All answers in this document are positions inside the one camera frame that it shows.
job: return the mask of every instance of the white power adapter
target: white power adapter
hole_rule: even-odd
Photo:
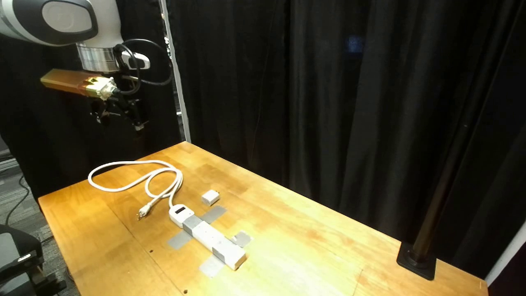
[[[212,254],[233,270],[247,260],[245,251],[229,241],[221,232],[201,220],[183,204],[176,204],[168,211],[170,219],[193,238],[203,244]]]
[[[211,206],[219,200],[219,192],[214,190],[208,190],[205,194],[201,196],[201,200],[205,205]]]

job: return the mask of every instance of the white power strip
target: white power strip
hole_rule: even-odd
[[[168,214],[177,226],[197,239],[233,270],[238,269],[247,260],[247,255],[240,246],[234,244],[217,229],[195,216],[194,212],[185,205],[174,205],[170,208]]]

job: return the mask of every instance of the gray tape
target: gray tape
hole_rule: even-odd
[[[221,261],[221,259],[217,258],[215,255],[212,255],[203,264],[201,264],[201,266],[199,266],[199,270],[209,278],[213,278],[219,273],[223,266],[225,266],[225,264]]]
[[[252,238],[245,231],[241,230],[238,234],[234,235],[230,241],[244,248],[252,241]]]
[[[225,256],[223,256],[223,254],[219,253],[219,251],[216,250],[216,248],[214,248],[214,247],[212,247],[212,254],[214,254],[217,258],[219,258],[221,260],[221,262],[225,261]]]
[[[168,244],[176,249],[176,250],[179,250],[181,249],[187,242],[191,241],[192,240],[192,236],[188,233],[186,233],[185,231],[181,231],[179,232],[176,236],[174,236],[173,238],[171,238],[169,241],[168,241]]]
[[[189,234],[192,234],[192,229],[201,222],[202,220],[198,216],[192,215],[183,222],[183,229]]]
[[[205,221],[208,224],[212,224],[212,222],[216,221],[221,215],[223,215],[227,209],[223,208],[220,205],[217,205],[213,207],[210,211],[208,211],[206,214],[201,216],[201,219]]]

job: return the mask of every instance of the black curtain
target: black curtain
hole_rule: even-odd
[[[117,1],[123,39],[146,38],[164,44],[163,20],[155,0]],[[130,123],[114,117],[108,127],[90,116],[90,100],[50,90],[40,77],[52,68],[81,70],[75,46],[46,47],[0,36],[0,134],[16,157],[38,198],[84,180],[97,165],[134,160],[180,142],[170,85],[143,85],[149,123],[138,136]],[[166,58],[158,50],[136,46],[152,69],[144,78],[166,78]]]
[[[192,141],[412,241],[462,109],[488,96],[519,7],[490,0],[171,2]],[[492,233],[477,229],[481,236],[461,245],[487,217],[478,208],[488,188],[464,169],[476,149],[485,147],[473,140],[451,193],[464,201],[448,204],[434,249],[483,277],[500,253],[476,240]],[[497,182],[499,160],[493,167],[473,161]],[[478,193],[460,194],[461,184]],[[517,198],[502,189],[489,199]],[[459,216],[468,205],[470,215]],[[513,231],[512,221],[500,225]],[[458,241],[443,243],[447,235]],[[492,255],[484,266],[476,264],[481,253]]]

